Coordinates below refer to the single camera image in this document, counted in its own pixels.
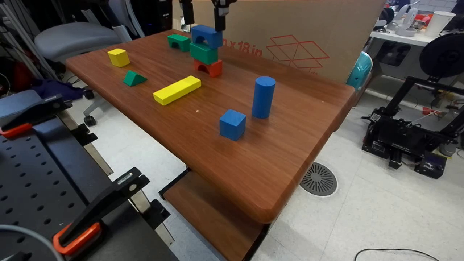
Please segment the white table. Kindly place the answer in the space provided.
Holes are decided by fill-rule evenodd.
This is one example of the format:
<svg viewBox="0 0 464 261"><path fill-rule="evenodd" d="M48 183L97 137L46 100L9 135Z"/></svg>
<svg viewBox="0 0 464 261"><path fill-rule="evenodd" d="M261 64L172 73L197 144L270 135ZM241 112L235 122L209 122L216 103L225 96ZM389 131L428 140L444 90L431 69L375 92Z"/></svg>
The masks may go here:
<svg viewBox="0 0 464 261"><path fill-rule="evenodd" d="M447 32L447 28L458 18L451 11L422 12L422 0L409 0L407 5L393 12L393 19L386 24L377 24L370 34L371 40L425 47Z"/></svg>

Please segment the green wedge block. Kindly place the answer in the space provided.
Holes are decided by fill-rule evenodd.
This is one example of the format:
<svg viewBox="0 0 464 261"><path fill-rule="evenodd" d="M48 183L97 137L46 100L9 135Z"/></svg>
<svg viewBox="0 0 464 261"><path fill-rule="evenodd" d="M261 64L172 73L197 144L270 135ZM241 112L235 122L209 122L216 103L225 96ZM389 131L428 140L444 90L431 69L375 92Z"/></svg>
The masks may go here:
<svg viewBox="0 0 464 261"><path fill-rule="evenodd" d="M123 79L123 85L128 87L135 87L135 86L142 85L145 82L146 82L146 79L143 76L141 76L132 70L129 70Z"/></svg>

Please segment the grey office chair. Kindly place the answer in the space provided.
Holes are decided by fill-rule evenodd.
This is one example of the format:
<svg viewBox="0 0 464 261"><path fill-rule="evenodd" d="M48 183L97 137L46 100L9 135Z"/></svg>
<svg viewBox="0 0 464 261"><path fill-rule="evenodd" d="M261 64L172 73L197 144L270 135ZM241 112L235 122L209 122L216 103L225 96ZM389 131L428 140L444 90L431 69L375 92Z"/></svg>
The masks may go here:
<svg viewBox="0 0 464 261"><path fill-rule="evenodd" d="M85 22L70 22L42 31L33 40L38 53L54 63L88 51L129 42L143 37L132 0L88 0L101 8L110 27L103 27L91 9L84 9Z"/></svg>

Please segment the teal chair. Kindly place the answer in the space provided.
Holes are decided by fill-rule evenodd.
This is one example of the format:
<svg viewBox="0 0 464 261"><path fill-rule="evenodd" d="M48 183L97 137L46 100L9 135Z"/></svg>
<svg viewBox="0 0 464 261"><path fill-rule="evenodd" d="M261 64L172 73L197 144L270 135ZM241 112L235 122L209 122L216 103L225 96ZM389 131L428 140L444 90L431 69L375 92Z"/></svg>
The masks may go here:
<svg viewBox="0 0 464 261"><path fill-rule="evenodd" d="M355 90L360 90L373 70L373 60L368 53L361 51L357 58L351 74L348 76L346 85Z"/></svg>

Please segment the blue cube block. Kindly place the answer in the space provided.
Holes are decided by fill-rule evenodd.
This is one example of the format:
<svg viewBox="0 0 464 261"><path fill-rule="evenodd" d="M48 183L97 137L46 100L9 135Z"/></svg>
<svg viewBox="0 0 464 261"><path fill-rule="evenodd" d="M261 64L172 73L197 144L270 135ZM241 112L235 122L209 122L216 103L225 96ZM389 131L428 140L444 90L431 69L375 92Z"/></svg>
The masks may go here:
<svg viewBox="0 0 464 261"><path fill-rule="evenodd" d="M220 135L232 141L238 141L245 134L246 116L236 111L225 112L220 119Z"/></svg>

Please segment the yellow cube block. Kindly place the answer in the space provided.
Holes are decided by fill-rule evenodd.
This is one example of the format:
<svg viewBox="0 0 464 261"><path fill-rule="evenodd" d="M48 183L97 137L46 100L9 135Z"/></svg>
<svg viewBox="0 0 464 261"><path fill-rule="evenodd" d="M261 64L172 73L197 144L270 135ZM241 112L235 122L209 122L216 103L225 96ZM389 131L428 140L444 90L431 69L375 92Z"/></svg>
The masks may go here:
<svg viewBox="0 0 464 261"><path fill-rule="evenodd" d="M130 64L128 53L122 48L110 50L107 56L114 67L126 67Z"/></svg>

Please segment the black perforated board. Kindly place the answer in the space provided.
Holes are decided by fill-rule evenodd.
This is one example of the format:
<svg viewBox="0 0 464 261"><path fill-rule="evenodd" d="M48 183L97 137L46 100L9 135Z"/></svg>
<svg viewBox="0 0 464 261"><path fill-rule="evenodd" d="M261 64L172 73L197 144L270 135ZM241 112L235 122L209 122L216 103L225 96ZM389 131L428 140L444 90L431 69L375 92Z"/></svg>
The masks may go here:
<svg viewBox="0 0 464 261"><path fill-rule="evenodd" d="M1 127L43 102L33 90L0 99ZM64 257L52 237L74 222L112 179L87 154L85 134L56 116L14 140L0 135L0 256L23 261L175 261L129 199L101 219L101 234Z"/></svg>

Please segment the lower wooden shelf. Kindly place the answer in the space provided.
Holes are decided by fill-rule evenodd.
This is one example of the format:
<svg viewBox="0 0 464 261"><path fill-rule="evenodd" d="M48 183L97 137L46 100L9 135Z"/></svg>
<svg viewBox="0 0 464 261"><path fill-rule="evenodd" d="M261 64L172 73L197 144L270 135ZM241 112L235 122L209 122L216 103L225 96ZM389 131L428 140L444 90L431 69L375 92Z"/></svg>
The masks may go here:
<svg viewBox="0 0 464 261"><path fill-rule="evenodd" d="M248 218L191 170L161 189L159 196L228 261L249 261L270 228Z"/></svg>

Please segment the green rectangular block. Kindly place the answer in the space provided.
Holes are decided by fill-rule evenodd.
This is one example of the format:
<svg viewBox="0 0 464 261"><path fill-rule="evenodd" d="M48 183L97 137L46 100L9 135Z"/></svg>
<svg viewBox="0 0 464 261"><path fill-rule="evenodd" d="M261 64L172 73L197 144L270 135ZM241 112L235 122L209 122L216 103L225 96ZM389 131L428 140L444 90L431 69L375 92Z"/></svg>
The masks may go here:
<svg viewBox="0 0 464 261"><path fill-rule="evenodd" d="M217 61L217 51L204 44L191 44L190 56L203 64L213 64Z"/></svg>

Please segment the round floor drain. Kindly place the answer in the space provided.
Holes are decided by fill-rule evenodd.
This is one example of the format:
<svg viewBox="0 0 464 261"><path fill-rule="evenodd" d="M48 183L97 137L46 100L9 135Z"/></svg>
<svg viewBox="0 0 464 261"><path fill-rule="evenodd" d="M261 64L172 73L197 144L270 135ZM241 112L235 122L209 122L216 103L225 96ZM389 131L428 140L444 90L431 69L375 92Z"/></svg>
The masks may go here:
<svg viewBox="0 0 464 261"><path fill-rule="evenodd" d="M338 182L328 167L313 163L302 179L300 187L313 196L331 196L335 193Z"/></svg>

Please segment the blue arch block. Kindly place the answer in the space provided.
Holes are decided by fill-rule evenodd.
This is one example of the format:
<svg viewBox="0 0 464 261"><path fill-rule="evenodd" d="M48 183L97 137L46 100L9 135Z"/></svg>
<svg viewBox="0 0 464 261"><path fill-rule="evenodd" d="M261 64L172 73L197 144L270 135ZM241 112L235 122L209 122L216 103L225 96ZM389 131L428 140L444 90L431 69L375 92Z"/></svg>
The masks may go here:
<svg viewBox="0 0 464 261"><path fill-rule="evenodd" d="M206 44L207 47L217 50L223 45L222 34L210 27L197 25L191 28L191 42Z"/></svg>

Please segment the cardboard box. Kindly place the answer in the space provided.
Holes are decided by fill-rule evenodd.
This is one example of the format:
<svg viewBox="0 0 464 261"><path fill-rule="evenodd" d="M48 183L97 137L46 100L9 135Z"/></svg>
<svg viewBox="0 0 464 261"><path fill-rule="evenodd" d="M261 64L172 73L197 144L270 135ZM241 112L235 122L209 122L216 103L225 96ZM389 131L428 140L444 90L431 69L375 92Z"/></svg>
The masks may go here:
<svg viewBox="0 0 464 261"><path fill-rule="evenodd" d="M345 83L386 0L236 0L223 45Z"/></svg>

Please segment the green arch block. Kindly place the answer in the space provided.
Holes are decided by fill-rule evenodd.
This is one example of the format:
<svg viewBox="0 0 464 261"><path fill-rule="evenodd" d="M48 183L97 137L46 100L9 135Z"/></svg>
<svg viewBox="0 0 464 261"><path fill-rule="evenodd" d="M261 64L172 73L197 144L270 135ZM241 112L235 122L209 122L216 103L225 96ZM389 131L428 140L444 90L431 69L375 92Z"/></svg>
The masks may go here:
<svg viewBox="0 0 464 261"><path fill-rule="evenodd" d="M181 51L181 53L190 51L190 40L184 35L177 35L177 34L170 35L168 45L174 50Z"/></svg>

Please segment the blue cylinder block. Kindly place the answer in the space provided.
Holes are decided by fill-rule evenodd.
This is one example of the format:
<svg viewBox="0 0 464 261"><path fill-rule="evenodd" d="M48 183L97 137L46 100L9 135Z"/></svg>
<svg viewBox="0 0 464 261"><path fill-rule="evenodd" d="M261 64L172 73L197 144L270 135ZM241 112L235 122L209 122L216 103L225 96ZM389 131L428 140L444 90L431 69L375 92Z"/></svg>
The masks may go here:
<svg viewBox="0 0 464 261"><path fill-rule="evenodd" d="M268 76L258 77L255 80L252 116L258 119L267 119L270 116L273 96L275 89L275 80Z"/></svg>

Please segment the long yellow block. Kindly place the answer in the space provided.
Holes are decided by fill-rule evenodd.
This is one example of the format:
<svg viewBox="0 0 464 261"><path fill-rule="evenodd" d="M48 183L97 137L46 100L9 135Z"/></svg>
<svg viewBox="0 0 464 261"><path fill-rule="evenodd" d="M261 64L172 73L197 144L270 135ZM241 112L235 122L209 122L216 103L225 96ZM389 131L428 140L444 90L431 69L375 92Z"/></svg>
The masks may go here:
<svg viewBox="0 0 464 261"><path fill-rule="evenodd" d="M201 80L194 76L188 76L161 90L154 92L152 98L158 105L167 106L200 87L201 87Z"/></svg>

